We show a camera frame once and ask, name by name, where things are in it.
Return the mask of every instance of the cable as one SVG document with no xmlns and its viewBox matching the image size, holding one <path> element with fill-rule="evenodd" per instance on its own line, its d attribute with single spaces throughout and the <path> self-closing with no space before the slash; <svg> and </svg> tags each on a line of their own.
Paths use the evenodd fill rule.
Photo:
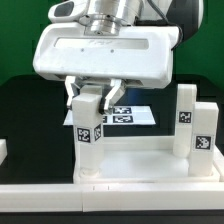
<svg viewBox="0 0 224 224">
<path fill-rule="evenodd" d="M 153 0 L 147 0 L 147 2 L 149 3 L 149 5 L 158 13 L 158 15 L 166 22 L 166 25 L 168 26 L 176 26 L 178 27 L 179 29 L 179 38 L 178 38 L 178 42 L 177 44 L 172 48 L 175 49 L 177 48 L 183 41 L 183 30 L 182 28 L 178 25 L 178 24 L 175 24 L 175 23 L 171 23 L 166 15 L 161 11 L 161 9 L 155 4 L 155 2 L 153 2 Z"/>
</svg>

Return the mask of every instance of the black and white square pattern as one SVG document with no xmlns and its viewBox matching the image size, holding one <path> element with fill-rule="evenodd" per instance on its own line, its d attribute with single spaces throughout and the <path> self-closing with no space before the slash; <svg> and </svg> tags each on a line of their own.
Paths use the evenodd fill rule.
<svg viewBox="0 0 224 224">
<path fill-rule="evenodd" d="M 102 136 L 101 124 L 94 129 L 94 138 L 97 141 Z"/>
<path fill-rule="evenodd" d="M 107 122 L 108 122 L 108 117 L 107 116 L 103 116 L 103 123 L 107 124 Z"/>
<path fill-rule="evenodd" d="M 211 136 L 196 136 L 195 149 L 211 150 Z"/>
<path fill-rule="evenodd" d="M 91 143 L 90 129 L 77 128 L 77 138 L 79 142 Z"/>
<path fill-rule="evenodd" d="M 179 123 L 181 124 L 191 124 L 192 122 L 192 112 L 179 112 Z"/>
<path fill-rule="evenodd" d="M 129 124 L 133 123 L 132 116 L 113 116 L 113 123 L 114 124 Z"/>
<path fill-rule="evenodd" d="M 131 107 L 115 107 L 113 109 L 113 114 L 131 114 Z"/>
</svg>

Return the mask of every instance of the green backdrop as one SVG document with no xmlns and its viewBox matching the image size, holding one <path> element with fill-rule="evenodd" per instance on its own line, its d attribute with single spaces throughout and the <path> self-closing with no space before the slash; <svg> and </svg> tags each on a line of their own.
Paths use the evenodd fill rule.
<svg viewBox="0 0 224 224">
<path fill-rule="evenodd" d="M 32 67 L 49 8 L 60 0 L 1 0 L 0 84 L 10 77 L 35 74 Z M 199 32 L 175 52 L 175 74 L 208 77 L 224 89 L 224 1 L 204 0 Z"/>
</svg>

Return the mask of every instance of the white plastic part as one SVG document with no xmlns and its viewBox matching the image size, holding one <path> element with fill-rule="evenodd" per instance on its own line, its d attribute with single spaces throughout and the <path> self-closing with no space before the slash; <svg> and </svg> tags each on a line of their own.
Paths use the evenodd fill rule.
<svg viewBox="0 0 224 224">
<path fill-rule="evenodd" d="M 190 176 L 212 175 L 218 112 L 216 103 L 195 103 L 189 157 Z"/>
<path fill-rule="evenodd" d="M 219 182 L 213 167 L 209 177 L 189 177 L 189 162 L 172 153 L 173 137 L 109 137 L 104 138 L 104 160 L 98 176 L 81 177 L 76 164 L 74 181 L 78 184 L 99 183 L 173 183 Z"/>
<path fill-rule="evenodd" d="M 79 185 L 0 185 L 0 212 L 82 211 L 82 205 Z"/>
<path fill-rule="evenodd" d="M 148 88 L 170 83 L 177 27 L 121 27 L 114 37 L 87 37 L 84 31 L 78 23 L 48 26 L 34 57 L 35 71 L 50 80 L 78 75 L 138 80 Z"/>
<path fill-rule="evenodd" d="M 196 85 L 178 85 L 175 140 L 173 153 L 187 158 L 191 149 L 193 107 L 196 102 Z"/>
<path fill-rule="evenodd" d="M 174 138 L 106 138 L 109 150 L 172 150 Z M 215 161 L 224 157 L 215 148 Z M 0 212 L 75 212 L 224 209 L 224 183 L 203 181 L 162 183 L 95 183 L 0 185 Z"/>
<path fill-rule="evenodd" d="M 0 165 L 7 156 L 6 140 L 0 140 Z"/>
<path fill-rule="evenodd" d="M 103 160 L 103 117 L 98 112 L 102 87 L 81 89 L 72 100 L 76 164 L 79 175 L 93 176 Z"/>
<path fill-rule="evenodd" d="M 74 8 L 72 10 L 72 13 L 69 16 L 63 16 L 63 17 L 55 16 L 56 8 L 60 5 L 67 4 L 68 2 L 60 3 L 50 8 L 48 12 L 48 18 L 51 20 L 52 23 L 73 22 L 78 20 L 84 14 L 86 10 L 86 6 L 88 4 L 88 0 L 70 0 L 69 2 L 74 3 Z"/>
</svg>

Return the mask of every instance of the black table surface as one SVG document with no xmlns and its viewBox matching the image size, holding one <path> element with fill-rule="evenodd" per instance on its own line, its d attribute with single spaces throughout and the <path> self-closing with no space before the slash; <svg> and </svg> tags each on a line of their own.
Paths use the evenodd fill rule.
<svg viewBox="0 0 224 224">
<path fill-rule="evenodd" d="M 129 89 L 118 105 L 151 106 L 155 126 L 106 126 L 105 136 L 173 135 L 177 84 L 196 84 L 197 101 L 216 102 L 219 121 L 216 145 L 224 152 L 224 91 L 204 77 L 179 75 L 163 90 Z M 0 139 L 8 156 L 0 166 L 0 184 L 72 183 L 74 141 L 72 127 L 64 127 L 67 94 L 63 82 L 25 75 L 0 87 Z M 107 212 L 1 214 L 1 223 L 213 223 L 224 221 L 223 211 Z"/>
</svg>

